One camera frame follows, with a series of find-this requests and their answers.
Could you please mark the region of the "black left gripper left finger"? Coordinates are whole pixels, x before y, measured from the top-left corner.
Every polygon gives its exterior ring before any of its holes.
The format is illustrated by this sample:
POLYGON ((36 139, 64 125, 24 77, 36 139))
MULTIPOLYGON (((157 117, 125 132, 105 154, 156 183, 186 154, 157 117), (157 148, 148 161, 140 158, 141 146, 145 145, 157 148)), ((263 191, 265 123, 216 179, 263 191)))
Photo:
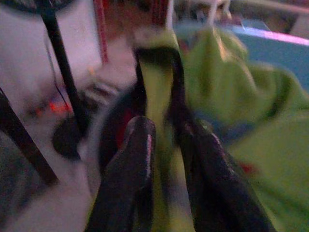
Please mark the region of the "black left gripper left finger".
POLYGON ((95 187, 85 232, 151 232, 154 150, 153 121, 132 118, 121 148, 95 187))

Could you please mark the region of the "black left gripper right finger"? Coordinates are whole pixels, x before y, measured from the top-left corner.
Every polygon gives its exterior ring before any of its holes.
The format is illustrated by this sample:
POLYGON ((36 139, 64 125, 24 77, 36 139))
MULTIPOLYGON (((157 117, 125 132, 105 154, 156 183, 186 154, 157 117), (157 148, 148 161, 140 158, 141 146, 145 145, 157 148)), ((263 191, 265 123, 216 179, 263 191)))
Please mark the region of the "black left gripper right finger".
POLYGON ((243 171, 200 124, 178 129, 196 232, 275 232, 243 171))

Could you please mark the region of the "lime green safety vest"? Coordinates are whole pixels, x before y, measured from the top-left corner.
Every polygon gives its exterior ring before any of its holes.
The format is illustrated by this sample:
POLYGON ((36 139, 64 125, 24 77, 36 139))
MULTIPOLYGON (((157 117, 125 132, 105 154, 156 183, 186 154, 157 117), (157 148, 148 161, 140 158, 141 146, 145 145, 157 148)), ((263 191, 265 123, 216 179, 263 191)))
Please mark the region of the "lime green safety vest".
POLYGON ((213 133, 243 171, 275 232, 309 232, 309 94, 289 72, 252 64, 215 28, 134 34, 146 116, 156 125, 152 232, 196 232, 178 129, 213 133))

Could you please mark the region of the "black stand pole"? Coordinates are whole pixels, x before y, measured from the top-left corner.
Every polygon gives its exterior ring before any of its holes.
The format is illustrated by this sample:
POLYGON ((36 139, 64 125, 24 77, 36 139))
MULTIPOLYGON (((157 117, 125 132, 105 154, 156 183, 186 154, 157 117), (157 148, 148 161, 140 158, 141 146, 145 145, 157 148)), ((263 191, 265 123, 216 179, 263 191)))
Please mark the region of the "black stand pole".
POLYGON ((36 0, 41 9, 41 17, 53 47, 56 60, 65 84, 66 92, 74 115, 62 120, 52 137, 54 149, 61 157, 77 161, 81 157, 78 144, 86 134, 89 116, 83 106, 75 86, 69 60, 65 51, 59 25, 56 19, 56 5, 52 0, 36 0))

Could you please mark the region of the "light blue folding table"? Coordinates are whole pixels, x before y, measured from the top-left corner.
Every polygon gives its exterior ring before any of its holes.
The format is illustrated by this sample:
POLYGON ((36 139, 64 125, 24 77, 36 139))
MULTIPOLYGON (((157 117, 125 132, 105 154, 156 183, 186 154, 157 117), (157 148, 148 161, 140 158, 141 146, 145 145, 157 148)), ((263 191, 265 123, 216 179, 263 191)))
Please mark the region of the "light blue folding table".
POLYGON ((249 50, 250 60, 267 62, 291 71, 309 91, 309 39, 273 32, 260 20, 244 19, 231 31, 249 50))

